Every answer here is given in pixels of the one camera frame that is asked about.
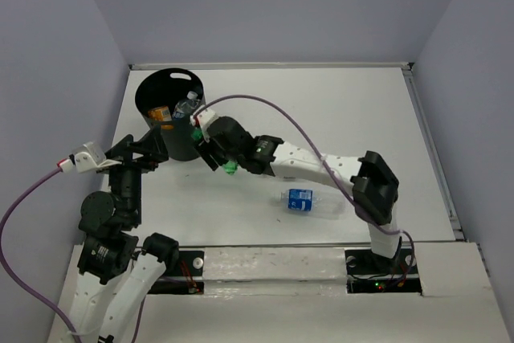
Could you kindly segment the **green plastic bottle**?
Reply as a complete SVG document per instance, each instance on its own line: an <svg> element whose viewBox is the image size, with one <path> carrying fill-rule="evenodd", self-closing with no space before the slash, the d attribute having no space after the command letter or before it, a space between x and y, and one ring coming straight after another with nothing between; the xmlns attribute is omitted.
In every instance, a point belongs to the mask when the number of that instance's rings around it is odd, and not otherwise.
<svg viewBox="0 0 514 343"><path fill-rule="evenodd" d="M202 137L202 131L200 129L194 129L193 133L191 134L191 137L193 139L193 142L194 142L194 148L195 148L195 142L198 141L198 140L204 140L204 138ZM237 171L238 169L238 164L234 161L230 161L226 155L224 154L224 152L221 150L221 148L218 146L219 150L220 150L220 153L222 154L222 156L225 158L225 165L224 166L220 166L223 168L223 170L229 174L229 175L233 175L235 174L235 172Z"/></svg>

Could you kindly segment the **orange juice bottle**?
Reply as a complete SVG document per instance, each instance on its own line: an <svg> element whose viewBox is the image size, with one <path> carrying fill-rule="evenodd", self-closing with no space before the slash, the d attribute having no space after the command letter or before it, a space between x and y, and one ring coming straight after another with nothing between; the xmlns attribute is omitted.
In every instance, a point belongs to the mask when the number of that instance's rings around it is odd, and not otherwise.
<svg viewBox="0 0 514 343"><path fill-rule="evenodd" d="M162 129L174 129L172 124L172 115L168 106L152 108L148 111L148 115L150 119L161 122L160 126Z"/></svg>

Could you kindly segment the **clear bottle blue-green label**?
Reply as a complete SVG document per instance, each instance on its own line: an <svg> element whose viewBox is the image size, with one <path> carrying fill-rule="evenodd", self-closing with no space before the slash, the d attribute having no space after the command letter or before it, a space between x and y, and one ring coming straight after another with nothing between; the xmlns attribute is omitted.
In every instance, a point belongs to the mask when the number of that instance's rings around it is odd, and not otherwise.
<svg viewBox="0 0 514 343"><path fill-rule="evenodd" d="M175 106L174 111L172 113L172 120L181 120L182 118L185 118L186 116L193 113L195 110L190 109L186 105L186 98L185 98L184 100L179 101L177 103L177 105Z"/></svg>

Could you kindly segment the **clear crushed label-less bottle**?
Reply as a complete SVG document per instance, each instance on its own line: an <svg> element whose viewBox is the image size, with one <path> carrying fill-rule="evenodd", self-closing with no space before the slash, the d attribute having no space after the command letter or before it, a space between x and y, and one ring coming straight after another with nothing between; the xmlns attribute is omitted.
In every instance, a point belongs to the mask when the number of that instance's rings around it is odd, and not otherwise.
<svg viewBox="0 0 514 343"><path fill-rule="evenodd" d="M201 99L198 97L198 94L193 91L189 91L186 97L186 105L195 110L197 106L201 103Z"/></svg>

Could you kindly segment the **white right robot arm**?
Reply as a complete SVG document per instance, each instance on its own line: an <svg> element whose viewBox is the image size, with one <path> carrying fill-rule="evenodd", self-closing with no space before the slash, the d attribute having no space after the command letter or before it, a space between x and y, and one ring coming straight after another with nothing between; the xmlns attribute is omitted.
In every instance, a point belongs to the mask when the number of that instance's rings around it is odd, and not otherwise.
<svg viewBox="0 0 514 343"><path fill-rule="evenodd" d="M367 223L369 261L378 272L398 264L402 237L394 207L399 180L379 153L342 157L303 149L279 137L254 137L235 119L206 110L190 119L194 148L212 169L234 162L255 175L295 178L341 191Z"/></svg>

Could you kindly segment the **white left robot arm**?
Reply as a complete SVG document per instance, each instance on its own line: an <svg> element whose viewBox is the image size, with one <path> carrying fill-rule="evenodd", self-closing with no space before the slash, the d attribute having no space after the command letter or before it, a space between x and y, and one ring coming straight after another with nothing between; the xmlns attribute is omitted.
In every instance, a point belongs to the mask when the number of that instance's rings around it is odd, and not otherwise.
<svg viewBox="0 0 514 343"><path fill-rule="evenodd" d="M62 342L118 342L152 285L177 267L178 243L154 233L140 252L131 231L141 225L143 174L169 158L161 131L122 138L107 152L88 142L59 163L62 171L107 174L108 189L90 193L80 207L85 234Z"/></svg>

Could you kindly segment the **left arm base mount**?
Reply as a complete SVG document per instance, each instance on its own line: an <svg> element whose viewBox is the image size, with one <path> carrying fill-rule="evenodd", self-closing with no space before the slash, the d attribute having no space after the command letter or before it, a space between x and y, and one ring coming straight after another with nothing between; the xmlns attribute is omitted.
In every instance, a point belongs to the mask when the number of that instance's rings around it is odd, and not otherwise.
<svg viewBox="0 0 514 343"><path fill-rule="evenodd" d="M166 269L150 288L150 295L201 295L204 293L203 250L180 250L176 265Z"/></svg>

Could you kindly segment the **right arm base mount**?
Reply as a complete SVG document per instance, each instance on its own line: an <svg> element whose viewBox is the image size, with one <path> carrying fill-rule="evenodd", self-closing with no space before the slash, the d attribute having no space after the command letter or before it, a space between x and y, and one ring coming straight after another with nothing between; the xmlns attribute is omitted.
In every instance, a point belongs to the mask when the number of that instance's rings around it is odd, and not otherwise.
<svg viewBox="0 0 514 343"><path fill-rule="evenodd" d="M349 294L422 293L410 249L401 249L392 261L368 249L350 249L345 252L345 267Z"/></svg>

